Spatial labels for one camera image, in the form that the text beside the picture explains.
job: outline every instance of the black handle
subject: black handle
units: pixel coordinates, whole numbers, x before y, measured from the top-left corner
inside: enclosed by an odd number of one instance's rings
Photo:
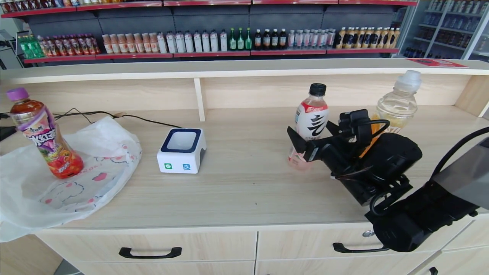
[[[438,275],[438,269],[436,267],[432,267],[429,269],[431,275]]]
[[[343,243],[333,243],[334,251],[340,253],[369,253],[369,252],[379,252],[379,251],[387,251],[390,248],[383,246],[382,248],[376,249],[358,249],[358,250],[350,250],[346,248]]]
[[[128,247],[121,247],[121,250],[119,250],[119,255],[128,259],[169,259],[182,255],[181,247],[174,247],[170,253],[163,256],[134,256],[131,254],[131,250],[132,249]]]

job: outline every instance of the drawer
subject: drawer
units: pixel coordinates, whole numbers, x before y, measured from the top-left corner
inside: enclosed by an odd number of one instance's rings
[[[72,264],[85,275],[253,275],[255,269],[254,261]]]
[[[410,275],[432,275],[430,269],[436,269],[439,275],[487,274],[488,255],[489,247],[443,251],[434,260],[423,264],[422,268],[417,268]]]
[[[307,260],[262,260],[256,263],[255,275],[406,275],[432,253],[434,252]]]
[[[481,215],[482,218],[476,219],[462,233],[454,238],[444,250],[468,248],[474,246],[489,246],[489,214]]]
[[[67,261],[155,262],[200,260],[254,260],[257,232],[211,232],[145,235],[38,234]],[[168,259],[130,259],[119,255],[122,247],[137,256],[167,255],[181,247],[181,255]]]
[[[464,218],[449,227],[443,227],[417,248],[416,252],[437,251],[447,244],[468,223]],[[363,233],[371,230],[370,223],[335,224],[329,229],[294,230],[294,231],[261,231],[258,237],[259,260],[301,259],[352,257],[355,253],[339,253],[334,251],[333,243],[343,243],[346,248],[374,249],[381,248],[382,243],[377,237],[364,237]],[[395,251],[373,252],[369,255],[395,254]]]

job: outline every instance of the plastic bag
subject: plastic bag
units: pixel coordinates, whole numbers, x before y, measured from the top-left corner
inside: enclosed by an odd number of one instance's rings
[[[0,157],[0,242],[80,220],[124,187],[141,158],[137,137],[110,117],[64,136],[84,169],[54,177],[32,144]]]

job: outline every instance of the counter top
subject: counter top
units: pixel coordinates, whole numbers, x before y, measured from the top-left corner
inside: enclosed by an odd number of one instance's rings
[[[331,107],[330,120],[359,107]],[[136,118],[118,118],[141,141],[141,162],[121,192],[86,218],[54,229],[159,229],[185,232],[197,228],[366,222],[361,207],[328,168],[316,161],[309,172],[287,164],[291,143],[286,128],[295,108],[214,109],[205,123],[197,110],[131,112],[183,127],[203,128],[208,151],[196,175],[160,173],[156,152],[169,127]],[[82,116],[58,120],[65,134],[88,125]],[[417,189],[463,136],[489,125],[454,106],[420,106],[401,134],[414,140],[423,158],[408,172]],[[0,153],[28,145],[19,133],[2,141]],[[468,150],[464,146],[454,159]]]
[[[408,69],[423,74],[489,75],[489,64],[453,60],[468,68],[428,67],[400,58],[297,60],[187,61],[48,66],[3,71],[4,85],[86,80],[163,79],[339,74],[401,74]]]

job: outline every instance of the red sign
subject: red sign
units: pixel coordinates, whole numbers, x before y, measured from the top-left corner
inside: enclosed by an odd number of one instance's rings
[[[445,59],[425,59],[425,58],[407,58],[407,60],[414,61],[419,64],[423,64],[430,67],[460,67],[468,68],[465,65],[460,65]]]

